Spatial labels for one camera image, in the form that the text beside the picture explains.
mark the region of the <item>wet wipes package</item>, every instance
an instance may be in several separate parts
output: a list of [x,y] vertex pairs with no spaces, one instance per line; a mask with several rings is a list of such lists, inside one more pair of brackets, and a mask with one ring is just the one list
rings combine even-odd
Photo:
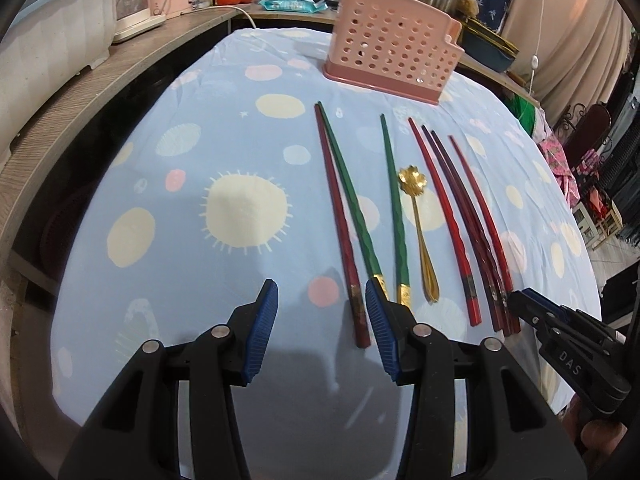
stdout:
[[313,0],[260,0],[258,2],[265,10],[283,10],[288,12],[306,12],[313,14],[327,10],[324,0],[315,2]]

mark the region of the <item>white container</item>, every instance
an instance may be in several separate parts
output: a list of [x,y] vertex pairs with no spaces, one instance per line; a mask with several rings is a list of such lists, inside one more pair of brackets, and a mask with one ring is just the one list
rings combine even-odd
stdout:
[[38,0],[18,13],[0,43],[0,171],[32,115],[109,57],[115,27],[116,0]]

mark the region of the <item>human hand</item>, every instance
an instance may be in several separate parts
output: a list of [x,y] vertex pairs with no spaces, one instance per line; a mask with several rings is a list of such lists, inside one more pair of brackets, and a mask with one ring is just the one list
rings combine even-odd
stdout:
[[580,429],[580,410],[582,401],[574,396],[562,418],[562,426],[572,442],[575,442],[580,431],[580,440],[587,448],[584,461],[590,470],[599,468],[616,449],[626,434],[626,427],[612,420],[592,420]]

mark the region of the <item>red chopstick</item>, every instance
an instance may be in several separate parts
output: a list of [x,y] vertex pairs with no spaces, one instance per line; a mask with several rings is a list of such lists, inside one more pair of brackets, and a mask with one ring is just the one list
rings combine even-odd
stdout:
[[[511,271],[509,270],[509,266],[507,264],[507,259],[504,256],[504,248],[502,247],[502,241],[498,236],[498,231],[495,228],[494,218],[491,216],[491,212],[484,200],[484,195],[480,187],[478,186],[478,181],[476,181],[476,177],[471,171],[468,162],[466,161],[465,156],[460,150],[456,139],[453,136],[449,136],[449,140],[453,144],[453,148],[456,150],[458,154],[458,158],[462,163],[462,167],[465,170],[466,177],[471,183],[471,187],[474,190],[474,194],[478,203],[480,205],[480,210],[482,211],[482,216],[484,217],[484,223],[486,224],[487,229],[489,229],[489,236],[491,237],[492,242],[494,243],[495,255],[498,258],[498,264],[500,265],[500,272],[502,273],[502,282],[504,283],[504,291],[509,294],[513,290],[513,280],[511,279]],[[511,333],[517,334],[520,332],[520,320],[507,311],[508,317],[507,321],[510,324]]]
[[338,178],[335,174],[334,160],[331,157],[329,142],[324,129],[324,120],[318,104],[315,106],[316,121],[318,122],[318,133],[320,134],[320,145],[322,146],[322,157],[324,158],[324,169],[329,185],[329,194],[334,208],[335,229],[338,231],[338,241],[340,243],[340,256],[342,257],[342,268],[344,269],[344,279],[347,283],[351,314],[353,315],[353,329],[358,348],[368,348],[371,346],[369,336],[369,325],[367,315],[362,301],[362,290],[360,289],[360,279],[358,268],[353,256],[353,246],[349,238],[347,219],[344,215],[344,207],[340,198],[340,188]]
[[433,185],[436,188],[436,193],[438,194],[438,199],[440,200],[440,205],[442,206],[442,210],[447,221],[447,227],[449,228],[451,241],[453,242],[456,260],[458,261],[458,269],[460,270],[462,287],[465,291],[466,309],[469,315],[469,323],[471,324],[471,326],[479,325],[480,323],[482,323],[482,315],[480,314],[478,294],[476,293],[476,285],[474,283],[474,277],[471,272],[471,266],[469,265],[469,260],[466,258],[465,245],[463,244],[462,238],[460,237],[460,229],[458,228],[456,219],[453,216],[453,209],[451,208],[449,198],[447,197],[447,192],[442,185],[442,181],[440,180],[440,176],[438,175],[436,166],[433,163],[433,160],[431,160],[429,150],[427,150],[427,145],[424,143],[424,140],[420,136],[420,132],[415,126],[414,120],[412,118],[409,118],[409,124],[411,125],[411,129],[414,132],[415,140],[418,142],[418,147],[420,147],[420,151],[422,152],[424,161],[429,168],[429,173],[431,173]]
[[480,267],[480,275],[482,277],[486,298],[489,302],[489,312],[491,313],[494,330],[496,332],[503,330],[505,336],[511,335],[506,322],[506,295],[504,293],[504,287],[498,275],[494,255],[491,252],[491,247],[489,247],[489,242],[484,234],[484,229],[480,223],[476,208],[466,192],[458,170],[456,170],[456,167],[453,165],[449,154],[444,149],[436,133],[434,131],[429,132],[424,126],[422,127],[422,132],[438,158],[440,167],[445,174],[449,187],[458,204],[458,208],[460,209],[466,230],[471,235],[471,246],[473,247],[476,260]]

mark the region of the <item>metal screw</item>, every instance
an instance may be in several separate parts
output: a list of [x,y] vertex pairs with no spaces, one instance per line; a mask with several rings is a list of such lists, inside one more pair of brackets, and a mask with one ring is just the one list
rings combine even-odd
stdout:
[[418,337],[428,337],[431,335],[431,327],[424,323],[418,323],[414,326],[414,334]]
[[500,348],[502,348],[502,343],[495,337],[490,337],[484,340],[484,346],[491,352],[497,352]]
[[231,329],[227,325],[216,325],[211,329],[211,335],[216,339],[222,339],[231,333]]
[[156,341],[155,339],[151,339],[149,341],[146,341],[142,345],[142,351],[145,354],[152,354],[153,352],[156,352],[159,348],[160,348],[160,343],[158,341]]

